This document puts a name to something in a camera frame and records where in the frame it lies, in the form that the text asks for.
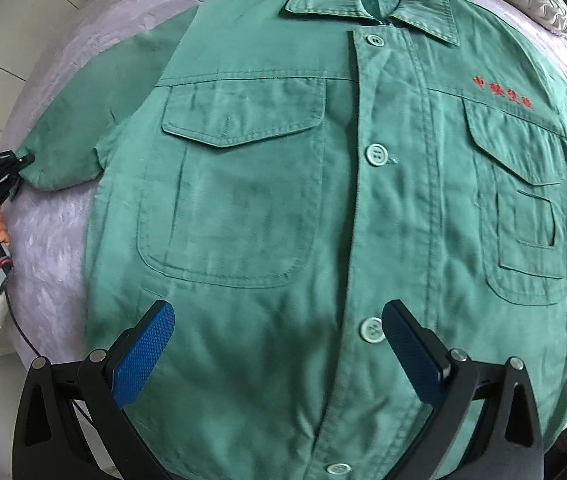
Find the button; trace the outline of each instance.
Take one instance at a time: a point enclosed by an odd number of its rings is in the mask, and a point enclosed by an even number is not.
[[[386,44],[383,38],[380,38],[376,34],[371,34],[370,36],[366,36],[365,40],[374,46],[384,46]]]
[[[366,343],[381,343],[386,336],[383,334],[383,325],[378,317],[369,317],[359,328],[361,339]]]
[[[332,464],[326,467],[326,471],[328,471],[331,475],[347,475],[352,471],[348,464]]]
[[[373,166],[383,166],[388,162],[388,150],[380,144],[371,144],[365,150],[365,158]]]

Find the red embroidered text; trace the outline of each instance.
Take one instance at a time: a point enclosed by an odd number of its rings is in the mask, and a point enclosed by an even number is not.
[[[492,90],[492,93],[495,95],[503,95],[503,90],[501,88],[501,85],[498,85],[497,83],[490,83],[490,89]]]

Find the blue gripper pad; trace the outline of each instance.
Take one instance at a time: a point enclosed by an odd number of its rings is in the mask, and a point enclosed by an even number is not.
[[[119,408],[132,404],[142,392],[174,330],[175,311],[164,301],[113,371],[113,397]]]
[[[442,371],[393,302],[384,307],[381,322],[383,333],[419,400],[436,408],[443,400]]]

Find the pocket flap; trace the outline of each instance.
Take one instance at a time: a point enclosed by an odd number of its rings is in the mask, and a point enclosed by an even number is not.
[[[556,134],[523,118],[464,99],[478,147],[532,186],[563,181],[564,155]]]
[[[225,147],[318,126],[326,84],[320,78],[215,80],[173,86],[167,133]]]

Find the metal screw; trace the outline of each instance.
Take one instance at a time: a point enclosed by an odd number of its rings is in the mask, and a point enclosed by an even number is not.
[[[37,359],[35,359],[33,361],[33,363],[31,364],[31,366],[35,369],[35,370],[41,370],[44,366],[46,366],[46,358],[45,357],[38,357]]]
[[[523,370],[523,361],[518,357],[510,357],[510,366],[515,370]]]
[[[106,358],[105,350],[94,350],[90,353],[90,360],[94,363],[100,363]]]
[[[460,348],[453,348],[450,351],[450,357],[452,357],[455,361],[459,361],[460,363],[465,363],[468,360],[468,354]]]

